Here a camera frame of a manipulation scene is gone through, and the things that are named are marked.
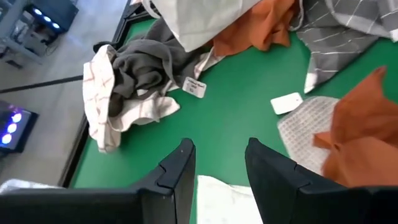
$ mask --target gray towel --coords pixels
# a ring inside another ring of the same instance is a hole
[[[167,27],[157,19],[147,34],[135,36],[122,46],[112,62],[115,85],[109,103],[109,116],[118,115],[123,100],[146,98],[161,90],[169,80],[182,87],[186,77],[194,77],[193,69],[203,49],[185,52]],[[137,90],[148,90],[138,97]]]
[[[329,80],[378,37],[396,41],[397,7],[398,0],[304,0],[297,32],[311,51],[304,92]]]

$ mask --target gray floor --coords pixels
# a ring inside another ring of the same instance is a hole
[[[98,41],[111,40],[127,0],[79,0],[71,29],[43,65],[33,62],[22,70],[0,62],[0,89],[82,74],[83,64]],[[0,183],[18,178],[57,185],[83,116],[81,82],[0,95],[40,115],[22,154],[1,161]]]

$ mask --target green table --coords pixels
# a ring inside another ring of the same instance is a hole
[[[147,29],[152,21],[136,24],[129,37]],[[279,137],[270,100],[293,92],[308,96],[341,98],[366,75],[381,65],[388,66],[384,89],[398,101],[398,45],[380,40],[335,78],[308,95],[303,86],[310,52],[295,34],[289,48],[274,45],[268,52],[250,48],[227,57],[206,71],[203,99],[175,90],[181,109],[159,123],[133,126],[122,136],[112,154],[98,152],[88,139],[72,187],[127,187],[145,176],[179,144],[191,138],[197,147],[197,175],[210,175],[228,184],[249,185],[244,151],[249,137],[287,155]],[[196,201],[191,221],[196,217]]]

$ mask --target orange cloth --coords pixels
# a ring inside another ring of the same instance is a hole
[[[323,175],[347,187],[398,185],[398,105],[382,92],[378,68],[335,106],[330,132],[314,145],[331,150]]]
[[[268,50],[271,43],[290,46],[289,23],[295,0],[262,0],[214,39],[215,55],[233,55],[250,46]]]

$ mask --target label tag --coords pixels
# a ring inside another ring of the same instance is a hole
[[[191,77],[185,78],[184,84],[182,85],[182,90],[192,95],[203,98],[205,96],[207,85],[203,82],[199,82]]]
[[[301,103],[303,103],[303,99],[299,93],[291,93],[271,100],[275,114],[290,112],[300,106]]]

